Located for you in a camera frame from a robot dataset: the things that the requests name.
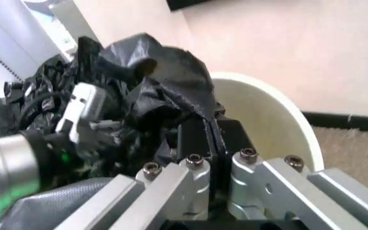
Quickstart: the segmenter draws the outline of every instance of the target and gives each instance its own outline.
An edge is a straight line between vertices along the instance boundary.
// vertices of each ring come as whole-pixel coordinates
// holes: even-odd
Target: black plastic bag
[[[98,67],[126,84],[127,121],[140,130],[159,127],[181,112],[208,121],[214,117],[213,85],[204,63],[148,34],[111,44],[100,52]]]
[[[0,117],[0,122],[10,123],[10,130],[13,130],[11,133],[38,129],[47,134],[54,130],[58,117],[62,116],[69,96],[78,82],[106,89],[111,103],[106,104],[105,115],[113,118],[120,116],[118,80],[103,75],[95,68],[96,59],[103,47],[87,37],[81,37],[78,46],[71,63],[65,63],[57,55],[43,63],[35,75],[23,83],[5,84],[6,106],[19,108],[20,114],[13,121],[3,121]]]
[[[0,98],[0,137],[16,134],[13,124],[20,114],[18,103],[7,103],[5,98]]]

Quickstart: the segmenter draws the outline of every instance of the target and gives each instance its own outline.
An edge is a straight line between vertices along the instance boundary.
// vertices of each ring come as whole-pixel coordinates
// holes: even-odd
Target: black cable
[[[24,128],[26,128],[30,123],[32,123],[32,121],[25,121],[25,117],[26,115],[29,113],[29,111],[31,111],[31,109],[35,106],[39,106],[40,103],[42,103],[43,100],[49,98],[49,97],[57,97],[60,98],[64,101],[69,100],[69,96],[62,93],[62,92],[47,92],[44,94],[41,94],[39,96],[37,96],[32,103],[30,103],[29,105],[27,105],[21,112],[21,115],[19,116],[18,119],[18,131],[22,130]]]

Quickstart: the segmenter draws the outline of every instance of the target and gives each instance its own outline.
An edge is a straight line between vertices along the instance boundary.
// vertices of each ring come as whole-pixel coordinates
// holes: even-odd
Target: metal cylinder
[[[26,138],[0,138],[0,212],[12,201],[39,188],[37,160]]]
[[[259,219],[254,213],[262,208],[262,204],[254,194],[251,194],[247,181],[254,173],[256,165],[262,162],[262,158],[256,151],[247,155],[246,160],[245,152],[241,150],[232,156],[228,211],[237,219],[245,219],[248,216]]]
[[[188,214],[199,214],[199,219],[208,216],[210,165],[198,154],[191,154],[180,162],[180,166],[187,167],[193,173],[196,195],[191,202]]]

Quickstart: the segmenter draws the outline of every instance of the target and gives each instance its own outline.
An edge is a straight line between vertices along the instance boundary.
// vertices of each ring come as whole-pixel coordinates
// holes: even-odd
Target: white plastic container
[[[324,169],[315,134],[301,111],[274,87],[250,76],[213,72],[216,99],[239,120],[266,160],[300,156],[311,171]]]

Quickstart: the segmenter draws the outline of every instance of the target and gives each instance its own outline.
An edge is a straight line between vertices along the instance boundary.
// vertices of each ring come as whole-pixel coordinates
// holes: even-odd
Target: garbage bag
[[[162,46],[148,34],[111,44],[100,52],[98,68],[126,84],[126,119],[140,130],[159,127],[181,112],[208,121],[214,117],[213,85],[205,64],[188,51]]]
[[[16,134],[14,124],[20,114],[19,103],[8,103],[0,98],[0,137]]]
[[[53,132],[79,82],[106,90],[108,99],[100,119],[122,122],[115,130],[94,135],[101,145],[97,152],[78,153],[91,167],[88,177],[119,172],[134,175],[186,118],[214,118],[211,78],[204,63],[191,53],[162,46],[148,34],[104,49],[81,37],[71,63],[55,56],[23,83],[6,84],[7,107],[16,108],[15,116],[6,120],[10,133],[24,129]]]

